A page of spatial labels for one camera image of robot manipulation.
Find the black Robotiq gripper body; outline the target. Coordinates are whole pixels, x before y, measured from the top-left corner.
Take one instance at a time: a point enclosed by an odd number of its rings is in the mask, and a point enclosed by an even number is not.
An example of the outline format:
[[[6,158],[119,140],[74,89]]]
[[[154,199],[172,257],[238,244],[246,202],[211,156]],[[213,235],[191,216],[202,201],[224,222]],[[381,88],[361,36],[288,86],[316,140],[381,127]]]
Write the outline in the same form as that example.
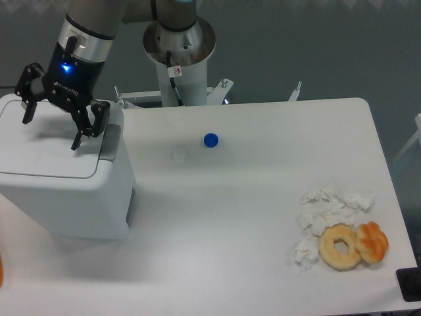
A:
[[[66,112],[69,102],[77,109],[87,107],[93,99],[93,89],[104,62],[86,61],[75,55],[79,38],[69,37],[64,45],[56,44],[47,72],[41,81],[45,98]]]

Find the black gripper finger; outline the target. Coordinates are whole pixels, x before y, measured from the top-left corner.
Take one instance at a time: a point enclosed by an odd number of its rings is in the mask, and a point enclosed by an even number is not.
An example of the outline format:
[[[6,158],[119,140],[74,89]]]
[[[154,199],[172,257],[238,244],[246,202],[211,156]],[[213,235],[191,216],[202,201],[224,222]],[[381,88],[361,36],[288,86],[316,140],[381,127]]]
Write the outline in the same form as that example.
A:
[[[44,88],[40,92],[34,92],[32,89],[34,81],[43,78],[44,74],[45,71],[39,63],[31,63],[24,67],[18,79],[14,93],[21,98],[24,106],[23,124],[28,124],[32,121],[37,109],[37,103],[46,98]]]
[[[78,108],[77,106],[70,112],[73,121],[76,123],[78,132],[72,143],[71,150],[79,148],[82,142],[82,136],[87,137],[98,137],[104,132],[105,127],[108,123],[111,104],[108,101],[98,101],[92,99],[88,105],[90,111],[93,114],[94,121],[91,123],[87,111],[87,107]]]

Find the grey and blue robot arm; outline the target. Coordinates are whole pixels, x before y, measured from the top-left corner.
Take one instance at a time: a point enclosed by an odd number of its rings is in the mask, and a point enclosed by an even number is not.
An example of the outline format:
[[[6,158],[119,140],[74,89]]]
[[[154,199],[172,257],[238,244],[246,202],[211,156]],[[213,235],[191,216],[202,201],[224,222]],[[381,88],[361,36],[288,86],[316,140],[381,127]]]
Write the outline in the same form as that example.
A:
[[[48,69],[25,66],[15,94],[25,109],[22,122],[32,121],[44,99],[70,113],[82,136],[98,137],[105,129],[110,104],[93,98],[93,90],[121,23],[156,20],[167,30],[186,31],[197,20],[195,1],[72,1]]]

